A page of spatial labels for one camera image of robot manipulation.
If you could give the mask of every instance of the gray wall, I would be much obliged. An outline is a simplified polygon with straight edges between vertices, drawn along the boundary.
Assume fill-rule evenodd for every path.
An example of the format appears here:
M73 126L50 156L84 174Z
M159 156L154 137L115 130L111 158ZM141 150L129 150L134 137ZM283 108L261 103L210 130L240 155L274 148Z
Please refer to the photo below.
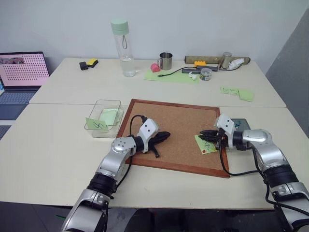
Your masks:
M266 77L309 137L309 9L269 68Z
M264 73L308 0L2 0L0 52L43 51L52 71L64 57L116 58L110 26L125 17L135 58L250 56Z

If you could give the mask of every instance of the yellow block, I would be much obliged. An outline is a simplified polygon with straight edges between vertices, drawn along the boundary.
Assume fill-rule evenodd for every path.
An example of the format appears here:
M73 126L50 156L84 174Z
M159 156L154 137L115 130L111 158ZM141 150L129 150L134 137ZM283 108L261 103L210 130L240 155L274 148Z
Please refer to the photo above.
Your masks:
M196 66L206 66L205 61L194 61L194 67Z
M88 62L87 62L87 65L93 65L94 62L96 62L96 60L98 59L90 59Z

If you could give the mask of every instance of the cork board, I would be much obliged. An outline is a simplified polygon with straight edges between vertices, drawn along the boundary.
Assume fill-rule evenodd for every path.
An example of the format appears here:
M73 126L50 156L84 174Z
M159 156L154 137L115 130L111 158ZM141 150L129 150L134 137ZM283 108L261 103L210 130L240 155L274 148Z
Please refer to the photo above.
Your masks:
M117 137L129 135L130 121L134 115L152 118L159 125L160 131L168 131L171 135L155 145L159 158L155 157L153 151L139 152L133 156L132 164L229 177L222 169L219 151L202 154L194 138L201 130L215 130L213 124L220 115L219 108L132 99ZM135 118L132 134L136 135L140 126L141 119ZM228 169L225 149L223 160Z

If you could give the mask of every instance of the pink object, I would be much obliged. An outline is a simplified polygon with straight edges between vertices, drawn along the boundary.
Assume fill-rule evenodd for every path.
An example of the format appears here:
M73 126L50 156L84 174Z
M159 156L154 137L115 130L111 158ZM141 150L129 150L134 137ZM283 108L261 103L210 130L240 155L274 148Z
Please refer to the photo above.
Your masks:
M41 86L49 74L43 54L15 54L0 55L0 76L7 87Z
M153 64L150 66L150 69L151 69L151 71L153 71L153 73L159 72L159 71L160 71L160 68L159 68L159 66L158 66L156 63L153 63Z

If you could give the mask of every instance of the green sticky note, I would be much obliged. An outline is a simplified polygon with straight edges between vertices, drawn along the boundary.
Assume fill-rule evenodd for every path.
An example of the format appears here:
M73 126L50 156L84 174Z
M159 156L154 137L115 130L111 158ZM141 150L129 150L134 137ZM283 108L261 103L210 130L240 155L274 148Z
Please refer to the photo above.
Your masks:
M213 143L202 140L198 135L195 135L194 137L202 154L208 154L217 151Z
M108 130L106 123L101 120L95 120L91 118L86 118L86 123L88 126L88 129L91 130Z
M123 110L104 109L101 113L100 120L104 121L107 126L116 125L120 121Z
M144 77L144 80L147 81L162 81L162 82L179 82L179 83L189 83L189 84L197 84L199 82L199 77L194 81L187 73L182 73L181 71L178 71L172 75L169 76L162 76L158 77L160 74L169 74L172 73L171 70L161 70L159 72L152 72L151 70L148 70L146 72L146 75Z
M238 89L239 98L245 101L252 102L254 99L254 93L247 89Z
M238 94L238 89L237 88L226 87L226 86L221 86L220 87L220 93Z

